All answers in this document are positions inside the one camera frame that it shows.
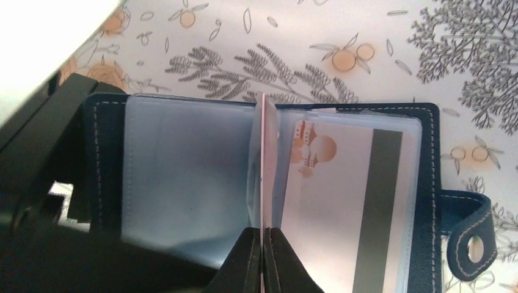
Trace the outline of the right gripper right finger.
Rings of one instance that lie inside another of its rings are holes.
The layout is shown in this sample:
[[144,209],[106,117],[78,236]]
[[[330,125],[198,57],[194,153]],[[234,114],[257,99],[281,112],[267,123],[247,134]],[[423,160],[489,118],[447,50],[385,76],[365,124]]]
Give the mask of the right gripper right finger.
[[323,293],[280,228],[264,231],[263,279],[268,293]]

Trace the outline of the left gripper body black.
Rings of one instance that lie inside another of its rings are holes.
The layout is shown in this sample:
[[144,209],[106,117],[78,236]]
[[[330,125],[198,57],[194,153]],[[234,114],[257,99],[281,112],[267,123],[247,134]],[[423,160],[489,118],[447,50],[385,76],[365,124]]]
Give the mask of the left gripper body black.
[[82,105],[122,90],[79,74],[50,84],[1,128],[1,291],[201,291],[214,269],[124,243],[114,222],[103,233],[59,224],[55,181],[71,183],[81,210],[91,208]]

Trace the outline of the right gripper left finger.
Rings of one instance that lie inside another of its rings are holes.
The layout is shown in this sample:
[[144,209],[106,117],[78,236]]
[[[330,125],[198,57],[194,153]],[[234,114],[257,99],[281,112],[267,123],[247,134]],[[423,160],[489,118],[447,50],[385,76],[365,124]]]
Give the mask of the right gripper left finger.
[[258,293],[261,272],[260,230],[245,228],[203,293]]

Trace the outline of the white card black stripe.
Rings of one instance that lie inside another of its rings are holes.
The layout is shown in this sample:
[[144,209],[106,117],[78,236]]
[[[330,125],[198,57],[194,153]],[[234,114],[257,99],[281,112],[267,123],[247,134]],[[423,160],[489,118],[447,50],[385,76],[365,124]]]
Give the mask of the white card black stripe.
[[296,123],[281,229],[324,292],[405,292],[409,132]]

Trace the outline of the blue leather card holder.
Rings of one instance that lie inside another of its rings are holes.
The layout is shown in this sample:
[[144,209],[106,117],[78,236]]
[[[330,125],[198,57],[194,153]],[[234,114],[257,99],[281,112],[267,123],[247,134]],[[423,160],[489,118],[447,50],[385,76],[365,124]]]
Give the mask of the blue leather card holder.
[[434,104],[275,106],[265,97],[253,104],[97,93],[82,109],[92,229],[114,222],[124,240],[212,268],[214,277],[242,231],[257,228],[265,292],[264,231],[281,229],[299,121],[415,136],[405,292],[441,292],[445,267],[472,281],[497,257],[490,199],[442,189]]

